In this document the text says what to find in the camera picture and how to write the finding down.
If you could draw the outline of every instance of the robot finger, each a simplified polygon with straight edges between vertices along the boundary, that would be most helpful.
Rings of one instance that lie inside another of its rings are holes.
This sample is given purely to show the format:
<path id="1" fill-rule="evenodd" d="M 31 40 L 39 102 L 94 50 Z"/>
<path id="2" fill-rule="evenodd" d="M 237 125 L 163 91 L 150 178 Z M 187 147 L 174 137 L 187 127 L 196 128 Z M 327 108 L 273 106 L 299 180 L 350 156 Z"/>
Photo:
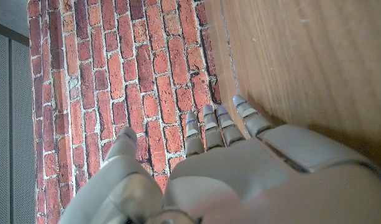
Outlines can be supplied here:
<path id="1" fill-rule="evenodd" d="M 106 158 L 104 159 L 103 165 L 109 163 L 110 159 L 115 156 L 129 155 L 135 157 L 136 155 L 136 133 L 130 127 L 123 127 L 117 134 L 116 140 L 114 140 L 113 145 L 110 147 Z"/>
<path id="2" fill-rule="evenodd" d="M 251 137 L 256 137 L 262 131 L 272 127 L 272 125 L 260 115 L 258 111 L 253 109 L 241 95 L 233 97 L 233 104 Z"/>
<path id="3" fill-rule="evenodd" d="M 186 115 L 186 157 L 201 154 L 204 152 L 204 144 L 201 141 L 200 129 L 198 127 L 196 115 L 189 112 Z"/>
<path id="4" fill-rule="evenodd" d="M 239 128 L 236 124 L 234 124 L 232 118 L 227 113 L 225 107 L 219 106 L 216 109 L 216 115 L 218 116 L 218 121 L 221 125 L 222 134 L 226 146 L 230 146 L 232 143 L 236 141 L 245 140 Z"/>
<path id="5" fill-rule="evenodd" d="M 224 147 L 225 144 L 219 130 L 218 122 L 216 121 L 215 113 L 211 105 L 204 105 L 203 107 L 204 127 L 206 150 L 215 147 Z"/>

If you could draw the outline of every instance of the gray plastic hand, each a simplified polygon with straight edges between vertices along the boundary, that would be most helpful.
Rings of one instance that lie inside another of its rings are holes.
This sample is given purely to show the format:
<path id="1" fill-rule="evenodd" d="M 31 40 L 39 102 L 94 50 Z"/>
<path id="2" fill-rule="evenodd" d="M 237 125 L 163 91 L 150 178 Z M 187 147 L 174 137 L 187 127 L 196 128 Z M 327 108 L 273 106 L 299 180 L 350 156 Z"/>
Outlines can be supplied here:
<path id="1" fill-rule="evenodd" d="M 136 133 L 122 128 L 102 168 L 76 194 L 59 223 L 143 223 L 162 208 L 162 192 L 135 158 Z"/>
<path id="2" fill-rule="evenodd" d="M 252 137 L 272 127 L 241 95 L 234 96 L 233 103 Z M 235 142 L 245 140 L 225 107 L 219 106 L 214 113 L 211 105 L 205 105 L 203 116 L 207 151 L 215 147 L 228 147 Z M 200 137 L 196 115 L 189 112 L 186 116 L 186 157 L 204 152 Z"/>

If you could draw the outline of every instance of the wood grain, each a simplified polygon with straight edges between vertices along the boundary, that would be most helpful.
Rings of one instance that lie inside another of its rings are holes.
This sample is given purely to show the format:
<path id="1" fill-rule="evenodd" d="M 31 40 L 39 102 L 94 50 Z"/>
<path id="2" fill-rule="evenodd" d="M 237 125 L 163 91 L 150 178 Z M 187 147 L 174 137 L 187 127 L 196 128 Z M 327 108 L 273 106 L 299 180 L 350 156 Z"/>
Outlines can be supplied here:
<path id="1" fill-rule="evenodd" d="M 381 1 L 206 0 L 206 10 L 234 118 L 239 92 L 277 124 L 310 128 L 381 166 Z"/>

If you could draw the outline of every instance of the gray wall panel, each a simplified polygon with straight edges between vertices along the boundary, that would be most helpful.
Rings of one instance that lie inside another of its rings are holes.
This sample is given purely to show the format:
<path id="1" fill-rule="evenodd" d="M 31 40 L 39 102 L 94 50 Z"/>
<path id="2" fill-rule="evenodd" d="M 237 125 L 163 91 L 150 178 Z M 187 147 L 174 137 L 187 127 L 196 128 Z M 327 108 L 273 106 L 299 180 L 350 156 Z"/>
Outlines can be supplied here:
<path id="1" fill-rule="evenodd" d="M 0 223 L 9 223 L 8 38 L 0 35 Z"/>
<path id="2" fill-rule="evenodd" d="M 33 223 L 35 153 L 29 48 L 12 41 L 14 223 Z"/>

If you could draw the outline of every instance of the wooden table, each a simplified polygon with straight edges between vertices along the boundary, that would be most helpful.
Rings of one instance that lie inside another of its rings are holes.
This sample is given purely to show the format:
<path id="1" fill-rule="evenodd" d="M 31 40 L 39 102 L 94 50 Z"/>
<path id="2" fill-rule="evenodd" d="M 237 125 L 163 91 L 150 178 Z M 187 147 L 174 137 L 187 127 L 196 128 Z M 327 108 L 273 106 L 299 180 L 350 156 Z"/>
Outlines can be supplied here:
<path id="1" fill-rule="evenodd" d="M 381 166 L 381 1 L 205 0 L 223 105 L 240 93 Z"/>

